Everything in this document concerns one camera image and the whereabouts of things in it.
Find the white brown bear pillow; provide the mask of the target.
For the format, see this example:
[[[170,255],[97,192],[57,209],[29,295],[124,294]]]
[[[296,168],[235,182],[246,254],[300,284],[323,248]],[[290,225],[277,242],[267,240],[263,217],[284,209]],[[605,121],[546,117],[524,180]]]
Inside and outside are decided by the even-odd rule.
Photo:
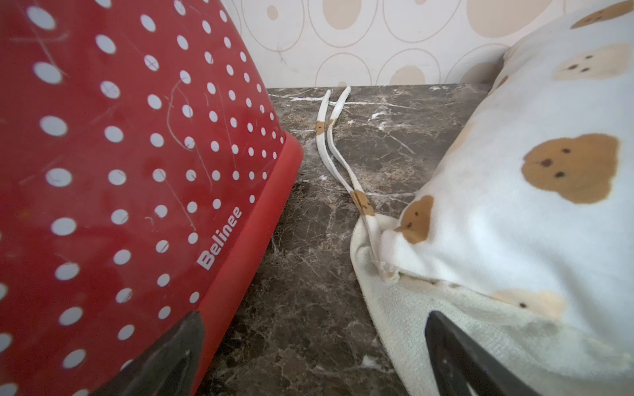
[[[411,395],[439,394],[439,311],[538,395],[633,392],[633,4],[602,1],[515,44],[487,97],[398,218],[377,214],[315,142],[360,214],[350,257]]]

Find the red polka dot toaster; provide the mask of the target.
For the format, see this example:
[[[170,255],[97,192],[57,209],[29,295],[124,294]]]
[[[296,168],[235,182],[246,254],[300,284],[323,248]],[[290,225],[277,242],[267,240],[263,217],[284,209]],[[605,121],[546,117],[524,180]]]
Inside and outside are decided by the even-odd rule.
[[[195,394],[302,158],[231,1],[2,2],[2,394],[93,395],[197,311]]]

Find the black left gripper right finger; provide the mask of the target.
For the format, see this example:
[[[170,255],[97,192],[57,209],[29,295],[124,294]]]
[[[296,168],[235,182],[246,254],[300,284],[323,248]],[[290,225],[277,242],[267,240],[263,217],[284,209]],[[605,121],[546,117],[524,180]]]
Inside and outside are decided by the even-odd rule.
[[[425,340],[441,395],[538,396],[439,311],[428,316]]]

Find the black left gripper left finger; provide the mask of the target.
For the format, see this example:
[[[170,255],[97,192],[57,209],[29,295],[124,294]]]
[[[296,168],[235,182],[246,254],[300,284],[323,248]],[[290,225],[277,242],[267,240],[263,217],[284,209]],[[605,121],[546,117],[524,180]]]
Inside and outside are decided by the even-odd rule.
[[[189,395],[205,336],[201,314],[193,311],[93,395]]]

